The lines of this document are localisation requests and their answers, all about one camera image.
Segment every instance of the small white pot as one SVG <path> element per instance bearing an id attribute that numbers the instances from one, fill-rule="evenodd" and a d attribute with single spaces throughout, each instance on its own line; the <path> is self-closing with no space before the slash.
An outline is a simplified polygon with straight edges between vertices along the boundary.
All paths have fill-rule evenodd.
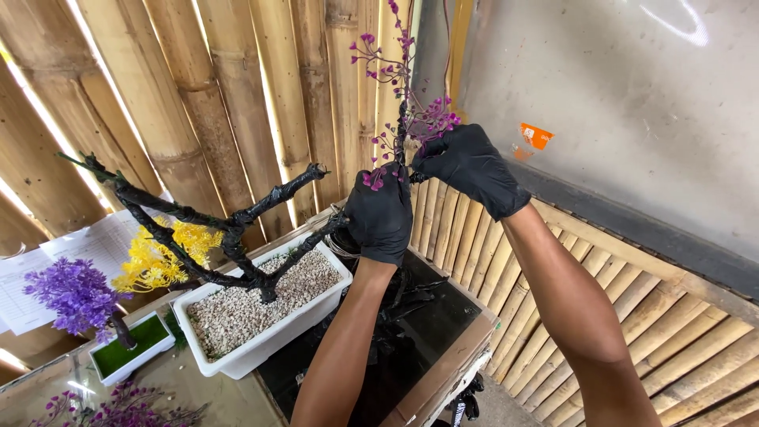
<path id="1" fill-rule="evenodd" d="M 95 348 L 90 350 L 90 359 L 93 361 L 93 365 L 95 365 L 95 370 L 97 370 L 97 376 L 100 378 L 100 382 L 103 383 L 103 385 L 114 385 L 117 382 L 122 382 L 123 380 L 127 379 L 129 375 L 134 372 L 135 369 L 141 367 L 145 363 L 147 363 L 149 360 L 151 360 L 153 357 L 158 356 L 160 352 L 164 352 L 174 346 L 174 342 L 176 341 L 176 338 L 174 338 L 174 334 L 169 330 L 168 326 L 166 325 L 166 322 L 163 320 L 161 316 L 158 316 L 158 313 L 151 312 L 144 318 L 141 318 L 140 320 L 134 322 L 133 324 L 129 325 L 129 329 L 133 329 L 139 324 L 142 324 L 146 320 L 150 319 L 153 316 L 157 316 L 158 319 L 161 321 L 161 324 L 163 325 L 163 328 L 166 329 L 166 332 L 168 332 L 168 336 L 159 342 L 155 343 L 152 347 L 150 347 L 147 351 L 144 353 L 141 353 L 139 356 L 135 357 L 134 359 L 127 362 L 126 365 L 122 366 L 121 368 L 117 369 L 115 372 L 110 374 L 109 376 L 103 378 L 102 373 L 100 372 L 100 367 L 95 362 L 95 359 L 93 358 L 93 354 L 97 351 L 102 349 L 103 347 L 109 345 L 113 341 L 116 341 L 117 338 L 114 335 L 113 338 L 108 340 L 107 343 L 99 344 Z"/>
<path id="2" fill-rule="evenodd" d="M 286 254 L 290 248 L 300 245 L 311 234 L 308 232 L 298 236 L 290 242 L 259 256 L 253 260 L 253 263 L 261 265 L 276 255 Z M 322 242 L 316 246 L 314 251 L 320 251 L 327 258 L 329 263 L 338 271 L 342 280 L 215 362 L 209 362 L 203 347 L 200 346 L 200 340 L 192 328 L 189 316 L 187 316 L 187 307 L 220 289 L 224 289 L 223 286 L 207 283 L 176 299 L 174 313 L 179 321 L 179 326 L 187 337 L 187 343 L 192 350 L 200 373 L 210 377 L 221 372 L 235 380 L 243 378 L 248 372 L 264 363 L 269 356 L 307 331 L 308 328 L 322 321 L 332 310 L 337 308 L 340 303 L 341 291 L 351 284 L 353 274 Z M 239 277 L 242 275 L 242 271 L 237 268 L 230 271 L 228 275 Z"/>

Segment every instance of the gloved hand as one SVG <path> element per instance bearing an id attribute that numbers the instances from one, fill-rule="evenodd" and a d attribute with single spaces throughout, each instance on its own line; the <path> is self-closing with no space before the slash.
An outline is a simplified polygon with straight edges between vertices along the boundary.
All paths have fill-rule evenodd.
<path id="1" fill-rule="evenodd" d="M 516 182 L 480 125 L 459 125 L 427 142 L 411 165 L 480 202 L 496 221 L 530 203 L 530 193 Z"/>
<path id="2" fill-rule="evenodd" d="M 381 177 L 379 171 L 375 176 L 360 171 L 345 204 L 345 214 L 350 219 L 348 231 L 361 245 L 361 256 L 397 267 L 411 240 L 413 221 L 408 172 L 399 167 L 397 162 L 386 163 L 386 173 Z"/>

